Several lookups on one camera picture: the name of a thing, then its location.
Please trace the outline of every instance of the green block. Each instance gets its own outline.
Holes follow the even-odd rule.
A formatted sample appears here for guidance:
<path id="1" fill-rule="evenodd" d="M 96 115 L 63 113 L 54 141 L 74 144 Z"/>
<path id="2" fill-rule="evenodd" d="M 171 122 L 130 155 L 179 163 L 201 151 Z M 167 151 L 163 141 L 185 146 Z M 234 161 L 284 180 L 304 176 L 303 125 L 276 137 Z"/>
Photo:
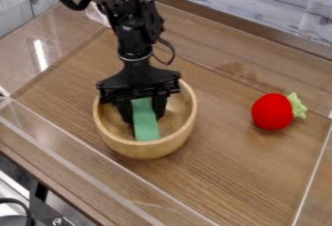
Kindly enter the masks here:
<path id="1" fill-rule="evenodd" d="M 134 131 L 138 142 L 161 139 L 158 120 L 151 106 L 151 98 L 131 100 Z"/>

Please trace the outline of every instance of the wooden table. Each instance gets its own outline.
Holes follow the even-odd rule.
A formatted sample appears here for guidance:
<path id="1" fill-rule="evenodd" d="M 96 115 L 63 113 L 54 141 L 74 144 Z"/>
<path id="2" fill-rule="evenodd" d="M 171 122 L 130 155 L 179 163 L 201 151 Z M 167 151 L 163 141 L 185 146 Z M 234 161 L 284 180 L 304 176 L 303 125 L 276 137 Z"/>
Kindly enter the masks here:
<path id="1" fill-rule="evenodd" d="M 13 94 L 0 111 L 0 149 L 102 225 L 292 225 L 331 127 L 331 63 L 165 5 L 159 10 L 179 53 L 171 69 L 199 102 L 186 146 L 153 161 L 106 147 L 92 120 L 95 83 L 122 63 L 115 38 L 100 29 Z M 60 14 L 74 16 L 58 7 L 25 28 Z M 60 40 L 74 25 L 60 24 Z M 16 38 L 4 40 L 15 45 Z M 169 56 L 161 47 L 157 54 Z M 311 107 L 308 120 L 280 132 L 257 129 L 253 102 L 266 91 L 290 90 Z"/>

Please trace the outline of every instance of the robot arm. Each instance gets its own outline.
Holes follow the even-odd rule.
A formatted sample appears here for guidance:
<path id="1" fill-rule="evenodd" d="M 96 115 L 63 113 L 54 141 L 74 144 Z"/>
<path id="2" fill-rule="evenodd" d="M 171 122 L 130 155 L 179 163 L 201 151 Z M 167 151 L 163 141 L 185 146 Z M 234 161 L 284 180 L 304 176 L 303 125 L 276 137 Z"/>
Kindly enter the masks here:
<path id="1" fill-rule="evenodd" d="M 154 68 L 149 59 L 153 45 L 159 41 L 163 31 L 163 18 L 155 9 L 154 0 L 60 0 L 71 10 L 84 10 L 95 1 L 100 12 L 107 16 L 112 31 L 118 37 L 118 56 L 124 63 L 123 70 L 98 83 L 103 103 L 112 103 L 126 122 L 133 123 L 133 99 L 153 98 L 157 118 L 165 114 L 167 98 L 181 91 L 181 74 L 175 71 Z"/>

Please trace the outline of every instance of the red strawberry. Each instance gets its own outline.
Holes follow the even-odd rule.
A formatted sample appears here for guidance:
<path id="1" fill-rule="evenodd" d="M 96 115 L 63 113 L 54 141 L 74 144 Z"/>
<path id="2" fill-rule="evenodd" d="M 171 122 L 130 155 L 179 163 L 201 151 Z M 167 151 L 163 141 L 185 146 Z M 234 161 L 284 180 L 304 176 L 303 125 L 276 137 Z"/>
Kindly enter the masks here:
<path id="1" fill-rule="evenodd" d="M 256 125 L 266 130 L 278 130 L 289 126 L 294 117 L 307 118 L 308 108 L 292 93 L 289 97 L 282 94 L 265 95 L 253 105 L 252 116 Z"/>

